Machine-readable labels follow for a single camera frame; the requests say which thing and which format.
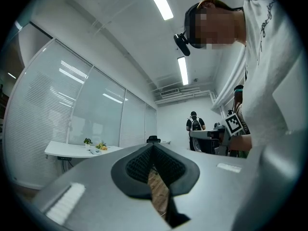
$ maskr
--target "backpack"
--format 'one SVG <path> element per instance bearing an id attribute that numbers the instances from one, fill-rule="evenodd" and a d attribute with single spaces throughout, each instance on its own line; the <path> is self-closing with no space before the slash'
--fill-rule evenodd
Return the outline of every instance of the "backpack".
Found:
<path id="1" fill-rule="evenodd" d="M 191 131 L 202 131 L 198 117 L 195 120 L 193 120 L 192 117 L 190 117 L 189 119 L 192 122 Z"/>

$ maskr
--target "sleeve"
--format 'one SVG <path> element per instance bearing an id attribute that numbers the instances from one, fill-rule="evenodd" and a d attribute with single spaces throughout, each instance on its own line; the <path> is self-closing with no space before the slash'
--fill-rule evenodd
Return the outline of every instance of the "sleeve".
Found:
<path id="1" fill-rule="evenodd" d="M 191 127 L 191 126 L 192 126 L 192 122 L 190 121 L 190 119 L 187 120 L 186 126 L 187 126 L 187 127 Z"/>
<path id="2" fill-rule="evenodd" d="M 203 121 L 201 118 L 199 119 L 199 122 L 200 122 L 200 125 L 201 125 L 201 126 L 205 125 L 205 124 L 204 124 L 204 121 Z"/>

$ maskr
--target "vr headset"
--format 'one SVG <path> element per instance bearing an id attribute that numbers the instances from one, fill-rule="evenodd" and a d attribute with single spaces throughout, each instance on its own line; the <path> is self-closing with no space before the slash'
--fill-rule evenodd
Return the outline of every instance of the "vr headset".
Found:
<path id="1" fill-rule="evenodd" d="M 191 54 L 190 50 L 188 49 L 187 45 L 190 44 L 194 48 L 206 49 L 206 44 L 201 43 L 201 39 L 195 37 L 195 18 L 196 14 L 201 13 L 201 10 L 197 9 L 199 3 L 196 3 L 193 5 L 186 13 L 185 13 L 185 19 L 184 19 L 184 32 L 180 34 L 176 34 L 173 36 L 173 39 L 177 46 L 180 48 L 180 50 L 183 52 L 185 56 L 189 56 Z M 231 11 L 239 11 L 243 10 L 242 7 L 240 8 L 234 8 L 231 9 Z"/>

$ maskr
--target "potted plant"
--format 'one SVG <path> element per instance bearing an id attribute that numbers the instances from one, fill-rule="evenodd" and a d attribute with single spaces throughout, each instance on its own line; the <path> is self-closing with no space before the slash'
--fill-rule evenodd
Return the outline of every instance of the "potted plant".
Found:
<path id="1" fill-rule="evenodd" d="M 99 143 L 97 146 L 96 146 L 97 149 L 100 149 L 100 150 L 103 150 L 103 151 L 107 151 L 107 146 L 106 146 L 106 143 L 104 143 L 102 141 L 102 143 Z"/>
<path id="2" fill-rule="evenodd" d="M 84 143 L 85 143 L 85 146 L 86 146 L 86 148 L 90 148 L 90 145 L 91 144 L 93 144 L 92 142 L 91 142 L 91 140 L 90 139 L 88 139 L 88 138 L 85 138 L 85 140 L 83 141 Z"/>

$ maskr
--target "white desk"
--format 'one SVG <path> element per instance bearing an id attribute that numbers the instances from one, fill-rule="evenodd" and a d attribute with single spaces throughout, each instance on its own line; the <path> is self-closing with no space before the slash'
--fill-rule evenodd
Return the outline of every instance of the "white desk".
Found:
<path id="1" fill-rule="evenodd" d="M 116 146 L 108 146 L 107 151 L 100 150 L 104 155 L 110 152 L 115 152 L 123 148 Z M 63 156 L 63 157 L 73 157 L 73 158 L 89 158 L 100 155 L 93 155 L 85 145 L 76 145 L 76 144 L 66 144 L 62 142 L 50 141 L 48 144 L 45 154 L 51 156 Z"/>

